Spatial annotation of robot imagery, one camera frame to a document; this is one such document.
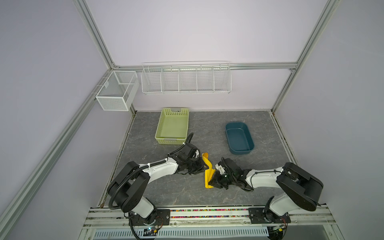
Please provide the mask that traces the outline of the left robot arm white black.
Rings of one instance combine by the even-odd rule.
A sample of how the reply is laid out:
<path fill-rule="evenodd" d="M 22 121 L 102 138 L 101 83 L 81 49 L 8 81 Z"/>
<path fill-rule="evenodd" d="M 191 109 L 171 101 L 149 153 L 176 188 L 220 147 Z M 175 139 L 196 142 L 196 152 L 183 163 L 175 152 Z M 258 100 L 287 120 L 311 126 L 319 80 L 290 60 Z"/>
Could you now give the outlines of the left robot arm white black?
<path fill-rule="evenodd" d="M 175 174 L 196 175 L 208 168 L 200 149 L 191 143 L 193 136 L 190 133 L 182 146 L 168 153 L 165 159 L 141 165 L 128 162 L 107 188 L 108 208 L 138 216 L 145 225 L 155 223 L 158 209 L 143 197 L 148 184 Z"/>

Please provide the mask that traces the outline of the yellow paper napkin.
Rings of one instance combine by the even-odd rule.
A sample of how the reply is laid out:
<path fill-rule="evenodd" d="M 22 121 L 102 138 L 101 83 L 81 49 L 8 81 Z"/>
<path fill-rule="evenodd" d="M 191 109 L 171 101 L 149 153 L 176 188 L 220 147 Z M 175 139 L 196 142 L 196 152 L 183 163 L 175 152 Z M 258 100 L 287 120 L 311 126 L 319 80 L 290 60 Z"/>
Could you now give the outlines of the yellow paper napkin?
<path fill-rule="evenodd" d="M 211 188 L 213 188 L 213 186 L 211 186 L 209 184 L 209 182 L 212 180 L 216 170 L 213 169 L 213 165 L 209 161 L 209 154 L 208 153 L 203 153 L 202 158 L 203 158 L 205 165 L 208 167 L 207 169 L 205 169 L 205 188 L 211 189 Z"/>

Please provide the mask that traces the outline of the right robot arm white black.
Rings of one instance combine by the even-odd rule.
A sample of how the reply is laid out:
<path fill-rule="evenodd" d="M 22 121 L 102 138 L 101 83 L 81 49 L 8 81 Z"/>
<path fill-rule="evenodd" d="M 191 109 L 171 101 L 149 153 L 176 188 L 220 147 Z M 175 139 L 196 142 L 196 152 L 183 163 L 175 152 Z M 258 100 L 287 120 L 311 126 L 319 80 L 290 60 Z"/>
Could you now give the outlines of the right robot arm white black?
<path fill-rule="evenodd" d="M 294 163 L 270 170 L 241 169 L 233 160 L 222 158 L 214 168 L 205 172 L 207 188 L 228 189 L 230 185 L 246 192 L 257 188 L 277 188 L 283 193 L 270 197 L 263 208 L 250 208 L 252 224 L 287 224 L 289 212 L 305 210 L 314 212 L 324 184 Z"/>

